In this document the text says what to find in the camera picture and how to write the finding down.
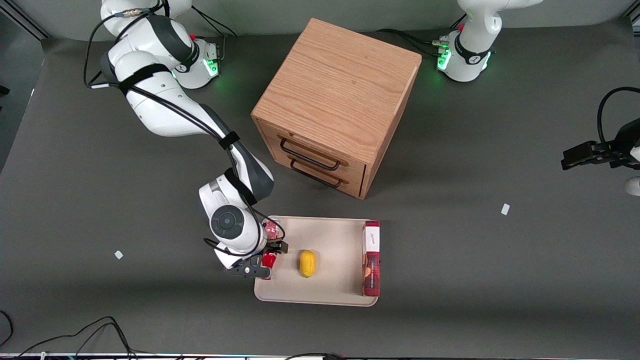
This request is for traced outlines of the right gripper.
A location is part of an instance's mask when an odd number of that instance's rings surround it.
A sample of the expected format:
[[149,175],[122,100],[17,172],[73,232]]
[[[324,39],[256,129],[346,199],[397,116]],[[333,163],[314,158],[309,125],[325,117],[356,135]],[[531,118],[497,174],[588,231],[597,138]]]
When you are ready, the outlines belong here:
[[[268,241],[265,245],[265,253],[286,254],[288,253],[288,250],[289,246],[283,240]],[[214,249],[215,255],[217,255],[218,260],[225,269],[232,269],[240,262],[259,255],[262,251],[262,248],[255,249],[253,251],[240,251],[229,247],[216,247]]]

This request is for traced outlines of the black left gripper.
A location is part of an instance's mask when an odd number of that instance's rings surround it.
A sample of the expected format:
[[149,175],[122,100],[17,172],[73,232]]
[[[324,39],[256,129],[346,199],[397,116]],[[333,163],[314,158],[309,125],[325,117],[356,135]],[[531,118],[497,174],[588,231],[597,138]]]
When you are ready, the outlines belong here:
[[[607,142],[610,150],[625,167],[640,168],[638,158],[633,155],[633,149],[639,146],[640,139],[640,119],[637,118],[622,126],[615,138]],[[574,152],[563,152],[561,167],[563,171],[568,171],[578,166],[599,165],[608,162],[605,153],[606,146],[596,141],[586,141],[575,147]]]

